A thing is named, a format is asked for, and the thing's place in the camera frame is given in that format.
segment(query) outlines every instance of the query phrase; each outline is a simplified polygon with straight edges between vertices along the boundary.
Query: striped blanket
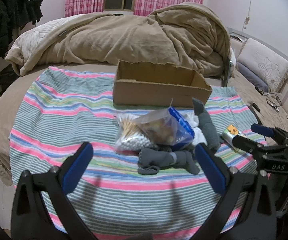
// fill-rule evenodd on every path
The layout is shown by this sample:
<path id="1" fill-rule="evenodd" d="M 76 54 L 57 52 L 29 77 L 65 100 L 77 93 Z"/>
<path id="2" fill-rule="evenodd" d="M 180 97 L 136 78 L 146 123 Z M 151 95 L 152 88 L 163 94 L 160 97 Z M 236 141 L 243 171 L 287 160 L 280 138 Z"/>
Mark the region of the striped blanket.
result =
<path id="1" fill-rule="evenodd" d="M 94 147 L 89 163 L 69 200 L 85 224 L 100 240 L 123 239 L 145 231 L 155 239 L 189 239 L 203 224 L 219 200 L 203 171 L 194 176 L 184 169 L 167 169 L 154 176 L 137 173 L 136 155 L 114 152 L 120 112 L 145 114 L 148 107 L 115 108 L 113 73 L 73 72 L 49 67 L 29 88 L 10 134 L 10 161 L 17 185 L 23 170 L 47 172 L 73 154 L 83 141 Z M 222 132 L 235 124 L 250 139 L 264 138 L 250 131 L 255 117 L 233 87 L 213 88 L 206 104 Z M 223 144 L 217 155 L 228 166 L 255 172 L 255 161 L 242 151 Z M 64 231 L 43 193 L 55 226 Z M 224 230 L 239 213 L 241 195 Z"/>

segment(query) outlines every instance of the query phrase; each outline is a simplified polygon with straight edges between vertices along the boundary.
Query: cardboard box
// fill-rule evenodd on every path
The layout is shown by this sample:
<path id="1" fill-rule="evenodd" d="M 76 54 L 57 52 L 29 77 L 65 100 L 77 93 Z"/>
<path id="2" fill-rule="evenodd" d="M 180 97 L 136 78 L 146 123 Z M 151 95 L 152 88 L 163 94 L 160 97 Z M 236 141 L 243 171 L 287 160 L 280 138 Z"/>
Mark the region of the cardboard box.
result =
<path id="1" fill-rule="evenodd" d="M 204 104 L 212 93 L 201 74 L 172 64 L 119 61 L 114 104 L 192 107 L 192 98 Z"/>

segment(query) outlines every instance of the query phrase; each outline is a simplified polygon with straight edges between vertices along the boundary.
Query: blue gripper pad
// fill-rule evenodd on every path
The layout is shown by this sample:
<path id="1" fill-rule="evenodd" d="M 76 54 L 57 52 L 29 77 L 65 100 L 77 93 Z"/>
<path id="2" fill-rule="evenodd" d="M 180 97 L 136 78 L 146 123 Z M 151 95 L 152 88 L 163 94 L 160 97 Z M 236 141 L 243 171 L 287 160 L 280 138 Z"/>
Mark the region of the blue gripper pad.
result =
<path id="1" fill-rule="evenodd" d="M 65 194 L 72 193 L 75 190 L 80 178 L 93 158 L 93 153 L 93 146 L 90 143 L 83 143 L 77 150 L 75 153 L 78 155 L 77 158 L 63 176 L 62 189 Z"/>
<path id="2" fill-rule="evenodd" d="M 200 143 L 195 147 L 195 158 L 202 167 L 204 174 L 206 175 L 215 193 L 224 195 L 226 193 L 226 186 L 228 184 L 227 180 L 229 178 L 225 177 L 221 169 L 227 169 L 227 166 L 219 157 L 215 157 L 215 155 L 212 155 L 212 153 L 207 152 L 203 146 L 207 147 L 204 143 Z"/>
<path id="3" fill-rule="evenodd" d="M 266 137 L 274 137 L 273 128 L 262 126 L 259 124 L 252 124 L 251 126 L 252 132 L 264 135 Z"/>

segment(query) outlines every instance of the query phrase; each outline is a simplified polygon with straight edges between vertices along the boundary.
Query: gray pillow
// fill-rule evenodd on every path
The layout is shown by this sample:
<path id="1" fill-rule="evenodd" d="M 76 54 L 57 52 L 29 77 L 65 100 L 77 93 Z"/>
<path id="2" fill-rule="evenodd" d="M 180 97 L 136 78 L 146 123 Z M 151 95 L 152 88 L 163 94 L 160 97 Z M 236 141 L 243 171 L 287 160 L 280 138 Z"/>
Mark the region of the gray pillow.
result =
<path id="1" fill-rule="evenodd" d="M 248 69 L 246 66 L 244 66 L 242 63 L 237 62 L 238 65 L 238 71 L 246 77 L 246 79 L 251 82 L 255 87 L 258 87 L 260 90 L 267 92 L 268 91 L 268 85 L 261 80 L 252 70 Z"/>

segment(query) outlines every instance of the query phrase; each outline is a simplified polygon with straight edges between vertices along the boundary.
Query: beige comforter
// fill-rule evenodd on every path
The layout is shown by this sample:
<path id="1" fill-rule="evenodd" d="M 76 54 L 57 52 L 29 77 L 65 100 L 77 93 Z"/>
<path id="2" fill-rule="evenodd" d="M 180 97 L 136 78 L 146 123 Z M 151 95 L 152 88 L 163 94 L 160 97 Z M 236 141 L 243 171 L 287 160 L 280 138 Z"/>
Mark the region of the beige comforter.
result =
<path id="1" fill-rule="evenodd" d="M 229 54 L 229 35 L 217 15 L 187 2 L 148 17 L 95 12 L 54 20 L 22 34 L 6 60 L 21 76 L 35 65 L 93 61 L 116 65 L 121 59 L 172 63 L 208 77 L 222 74 L 223 59 Z"/>

